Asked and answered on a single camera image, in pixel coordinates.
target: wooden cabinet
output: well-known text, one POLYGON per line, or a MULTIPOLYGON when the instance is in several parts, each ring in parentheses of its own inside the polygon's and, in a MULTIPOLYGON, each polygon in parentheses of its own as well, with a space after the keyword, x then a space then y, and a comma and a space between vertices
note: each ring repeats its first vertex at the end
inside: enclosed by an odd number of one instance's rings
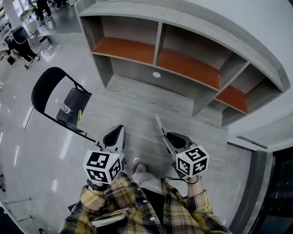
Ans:
POLYGON ((82 0, 75 8, 105 88, 114 74, 148 83, 193 100, 191 116, 220 113, 223 127, 290 87, 259 41, 196 4, 82 0))

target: black chair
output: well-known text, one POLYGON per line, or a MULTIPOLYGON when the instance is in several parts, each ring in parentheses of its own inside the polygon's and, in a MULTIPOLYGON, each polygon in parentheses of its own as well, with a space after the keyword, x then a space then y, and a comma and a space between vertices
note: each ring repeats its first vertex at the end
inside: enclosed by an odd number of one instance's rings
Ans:
POLYGON ((34 86, 32 92, 32 103, 38 112, 53 120, 55 123, 95 142, 95 140, 87 137, 87 133, 83 135, 83 131, 77 128, 78 112, 80 109, 84 111, 91 95, 91 93, 86 91, 61 68, 52 67, 47 69, 41 75, 40 79, 38 79, 36 85, 34 86), (45 113, 45 108, 52 91, 65 76, 67 76, 75 85, 75 88, 70 90, 64 101, 64 104, 70 108, 70 112, 66 114, 62 109, 60 109, 56 119, 54 119, 45 113))

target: foot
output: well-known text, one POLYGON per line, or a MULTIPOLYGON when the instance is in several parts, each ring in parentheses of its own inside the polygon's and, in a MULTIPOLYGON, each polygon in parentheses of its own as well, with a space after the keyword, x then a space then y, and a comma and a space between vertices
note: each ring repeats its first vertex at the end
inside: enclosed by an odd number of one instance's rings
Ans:
POLYGON ((139 164, 136 168, 136 172, 145 173, 147 171, 147 167, 143 164, 139 164))
POLYGON ((33 60, 31 60, 30 62, 26 62, 26 65, 29 66, 33 63, 33 60))

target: plaid shirt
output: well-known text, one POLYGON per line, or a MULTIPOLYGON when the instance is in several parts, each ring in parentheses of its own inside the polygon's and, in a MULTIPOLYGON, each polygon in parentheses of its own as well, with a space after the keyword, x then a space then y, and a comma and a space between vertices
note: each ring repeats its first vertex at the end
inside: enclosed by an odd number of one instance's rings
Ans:
POLYGON ((121 223, 113 223, 106 227, 115 227, 115 232, 109 233, 196 233, 223 234, 230 233, 220 220, 212 213, 208 194, 203 191, 194 197, 184 199, 177 189, 162 181, 162 191, 165 197, 163 226, 146 195, 125 173, 121 172, 105 192, 100 195, 84 186, 80 201, 74 206, 70 216, 61 226, 61 234, 104 233, 95 228, 91 221, 104 214, 121 209, 127 210, 127 218, 121 223))

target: shirt sleeve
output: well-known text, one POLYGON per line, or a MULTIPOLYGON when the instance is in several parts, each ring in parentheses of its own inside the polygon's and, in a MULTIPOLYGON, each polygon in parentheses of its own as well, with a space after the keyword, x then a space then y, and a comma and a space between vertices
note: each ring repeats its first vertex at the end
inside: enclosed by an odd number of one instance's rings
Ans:
POLYGON ((71 214, 62 223, 60 234, 92 234, 95 227, 92 221, 101 216, 104 207, 103 192, 91 191, 84 186, 79 202, 73 207, 71 214))
POLYGON ((231 232, 222 225, 220 219, 213 214, 210 199, 206 190, 196 196, 184 199, 183 203, 205 233, 231 234, 231 232))

